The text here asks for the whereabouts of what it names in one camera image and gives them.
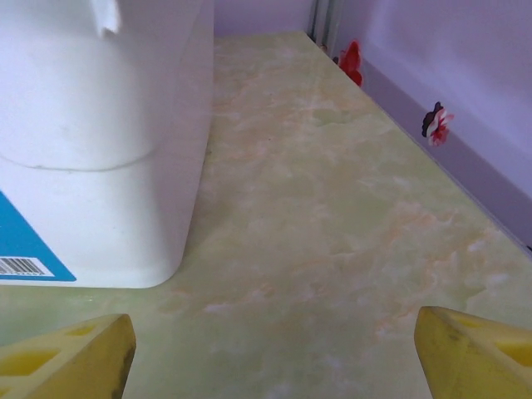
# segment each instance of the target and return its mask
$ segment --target barcode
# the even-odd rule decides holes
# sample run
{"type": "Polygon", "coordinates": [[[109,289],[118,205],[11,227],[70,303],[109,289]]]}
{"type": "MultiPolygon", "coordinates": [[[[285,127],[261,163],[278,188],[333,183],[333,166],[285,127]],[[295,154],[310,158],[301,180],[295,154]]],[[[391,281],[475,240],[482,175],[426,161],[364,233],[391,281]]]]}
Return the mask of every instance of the barcode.
{"type": "Polygon", "coordinates": [[[0,277],[5,276],[53,277],[53,274],[37,258],[0,257],[0,277]]]}

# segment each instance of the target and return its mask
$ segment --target purple wall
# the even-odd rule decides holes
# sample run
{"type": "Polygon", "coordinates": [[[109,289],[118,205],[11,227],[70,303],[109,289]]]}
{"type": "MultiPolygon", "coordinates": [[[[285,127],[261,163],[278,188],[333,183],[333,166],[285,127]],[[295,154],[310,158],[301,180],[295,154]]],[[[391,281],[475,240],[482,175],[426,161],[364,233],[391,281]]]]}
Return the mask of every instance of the purple wall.
{"type": "Polygon", "coordinates": [[[532,244],[532,2],[345,0],[335,52],[357,38],[363,89],[503,224],[532,244]],[[436,101],[456,115],[428,147],[436,101]]]}
{"type": "Polygon", "coordinates": [[[216,0],[214,34],[306,31],[313,0],[216,0]]]}

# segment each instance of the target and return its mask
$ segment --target red flower sticker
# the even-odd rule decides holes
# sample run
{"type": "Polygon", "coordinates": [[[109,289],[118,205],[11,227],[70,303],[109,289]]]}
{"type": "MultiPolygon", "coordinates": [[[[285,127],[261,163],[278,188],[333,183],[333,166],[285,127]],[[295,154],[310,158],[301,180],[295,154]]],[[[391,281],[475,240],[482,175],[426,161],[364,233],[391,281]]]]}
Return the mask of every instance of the red flower sticker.
{"type": "Polygon", "coordinates": [[[429,140],[429,145],[437,147],[445,144],[449,135],[447,123],[454,118],[440,102],[434,105],[434,110],[428,112],[423,119],[422,135],[429,140]]]}
{"type": "Polygon", "coordinates": [[[362,74],[359,71],[361,64],[362,56],[360,55],[360,46],[354,40],[346,51],[340,53],[338,66],[359,87],[362,86],[362,74]]]}

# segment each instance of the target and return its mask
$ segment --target yellow plastic object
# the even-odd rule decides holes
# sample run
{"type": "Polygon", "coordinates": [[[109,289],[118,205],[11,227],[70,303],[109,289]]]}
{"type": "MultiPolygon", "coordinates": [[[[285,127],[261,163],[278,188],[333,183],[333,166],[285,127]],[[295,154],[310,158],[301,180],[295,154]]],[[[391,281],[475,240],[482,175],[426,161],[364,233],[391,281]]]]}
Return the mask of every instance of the yellow plastic object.
{"type": "Polygon", "coordinates": [[[415,342],[434,399],[532,398],[532,331],[425,307],[415,342]]]}
{"type": "Polygon", "coordinates": [[[0,347],[0,398],[120,399],[135,349],[126,314],[0,347]]]}

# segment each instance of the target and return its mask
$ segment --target marble countertop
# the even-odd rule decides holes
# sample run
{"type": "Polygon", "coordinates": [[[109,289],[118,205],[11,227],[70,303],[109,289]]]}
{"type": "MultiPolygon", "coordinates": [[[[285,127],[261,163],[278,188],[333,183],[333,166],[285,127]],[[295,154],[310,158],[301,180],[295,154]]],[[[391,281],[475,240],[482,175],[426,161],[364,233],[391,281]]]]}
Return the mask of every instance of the marble countertop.
{"type": "Polygon", "coordinates": [[[147,290],[1,287],[0,343],[129,313],[125,399],[430,399],[420,306],[532,328],[529,259],[304,34],[215,54],[180,271],[147,290]]]}

